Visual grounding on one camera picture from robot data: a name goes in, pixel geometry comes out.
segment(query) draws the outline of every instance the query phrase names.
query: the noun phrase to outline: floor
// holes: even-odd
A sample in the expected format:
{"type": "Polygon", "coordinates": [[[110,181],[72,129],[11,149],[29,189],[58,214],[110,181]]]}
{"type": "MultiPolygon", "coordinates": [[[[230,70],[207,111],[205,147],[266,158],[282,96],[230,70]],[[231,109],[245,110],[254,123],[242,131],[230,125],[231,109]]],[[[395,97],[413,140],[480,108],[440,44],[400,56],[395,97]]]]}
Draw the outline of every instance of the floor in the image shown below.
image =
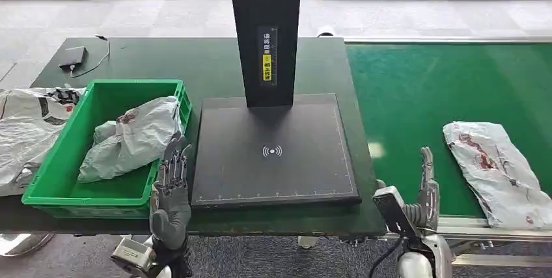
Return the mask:
{"type": "MultiPolygon", "coordinates": [[[[343,36],[551,36],[552,1],[302,0],[300,36],[332,25],[343,36]]],[[[230,0],[0,1],[0,88],[28,87],[66,37],[235,37],[230,0]]],[[[118,236],[58,235],[22,258],[0,258],[0,277],[127,277],[109,261],[118,236]]],[[[192,237],[195,277],[366,277],[391,242],[350,247],[324,238],[309,250],[293,237],[192,237]]],[[[492,253],[552,256],[552,244],[492,253]]],[[[376,277],[394,277],[394,258],[376,277]]],[[[547,268],[455,269],[455,277],[552,277],[547,268]]]]}

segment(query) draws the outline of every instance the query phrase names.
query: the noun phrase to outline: plastic bag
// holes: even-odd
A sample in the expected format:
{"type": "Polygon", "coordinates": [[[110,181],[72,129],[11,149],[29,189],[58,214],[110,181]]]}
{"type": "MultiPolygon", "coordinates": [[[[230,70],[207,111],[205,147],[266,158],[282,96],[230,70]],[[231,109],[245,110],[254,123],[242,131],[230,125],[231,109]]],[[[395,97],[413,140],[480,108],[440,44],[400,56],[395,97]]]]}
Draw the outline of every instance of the plastic bag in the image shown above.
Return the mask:
{"type": "Polygon", "coordinates": [[[0,196],[21,195],[85,89],[0,89],[0,196]]]}
{"type": "Polygon", "coordinates": [[[101,143],[107,138],[113,136],[116,132],[116,122],[114,120],[108,120],[94,129],[94,144],[97,145],[98,143],[101,143]]]}
{"type": "Polygon", "coordinates": [[[126,111],[115,121],[95,129],[94,146],[87,152],[78,182],[112,179],[158,159],[173,134],[180,130],[179,102],[174,96],[157,98],[126,111]]]}
{"type": "Polygon", "coordinates": [[[491,227],[552,227],[552,200],[500,124],[453,122],[443,133],[491,227]]]}

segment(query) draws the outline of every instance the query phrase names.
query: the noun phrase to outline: black stand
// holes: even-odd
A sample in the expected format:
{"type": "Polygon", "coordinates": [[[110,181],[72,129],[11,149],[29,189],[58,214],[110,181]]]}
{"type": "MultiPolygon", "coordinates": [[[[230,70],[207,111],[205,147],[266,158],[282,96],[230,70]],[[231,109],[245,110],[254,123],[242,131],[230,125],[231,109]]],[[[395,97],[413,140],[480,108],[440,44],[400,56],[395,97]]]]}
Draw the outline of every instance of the black stand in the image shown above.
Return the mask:
{"type": "Polygon", "coordinates": [[[248,107],[292,105],[300,0],[232,0],[248,107]]]}
{"type": "Polygon", "coordinates": [[[294,99],[300,0],[232,0],[244,98],[203,101],[193,209],[360,202],[336,95],[294,99]]]}

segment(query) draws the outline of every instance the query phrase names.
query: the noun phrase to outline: gray robot hand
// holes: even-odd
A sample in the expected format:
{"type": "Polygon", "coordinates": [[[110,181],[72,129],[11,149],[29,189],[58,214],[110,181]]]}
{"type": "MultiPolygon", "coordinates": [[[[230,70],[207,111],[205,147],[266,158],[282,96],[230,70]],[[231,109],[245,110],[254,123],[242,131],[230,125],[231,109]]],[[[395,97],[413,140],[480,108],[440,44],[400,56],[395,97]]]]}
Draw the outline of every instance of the gray robot hand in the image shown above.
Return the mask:
{"type": "Polygon", "coordinates": [[[186,184],[187,153],[191,145],[185,145],[185,141],[177,132],[167,145],[150,200],[150,230],[173,250],[183,245],[191,217],[186,184]]]}

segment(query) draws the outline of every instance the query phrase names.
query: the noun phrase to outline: green plastic crate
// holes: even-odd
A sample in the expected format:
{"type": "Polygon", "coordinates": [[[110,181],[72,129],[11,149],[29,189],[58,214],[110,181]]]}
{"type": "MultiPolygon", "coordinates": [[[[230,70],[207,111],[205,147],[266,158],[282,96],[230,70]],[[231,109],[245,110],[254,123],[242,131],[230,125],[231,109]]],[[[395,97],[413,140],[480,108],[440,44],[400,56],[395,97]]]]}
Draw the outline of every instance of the green plastic crate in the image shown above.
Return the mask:
{"type": "Polygon", "coordinates": [[[79,168],[92,146],[98,125],[155,98],[175,96],[186,128],[191,103],[176,79],[97,79],[67,121],[22,202],[59,218],[147,219],[151,185],[159,160],[110,180],[77,182],[79,168]]]}

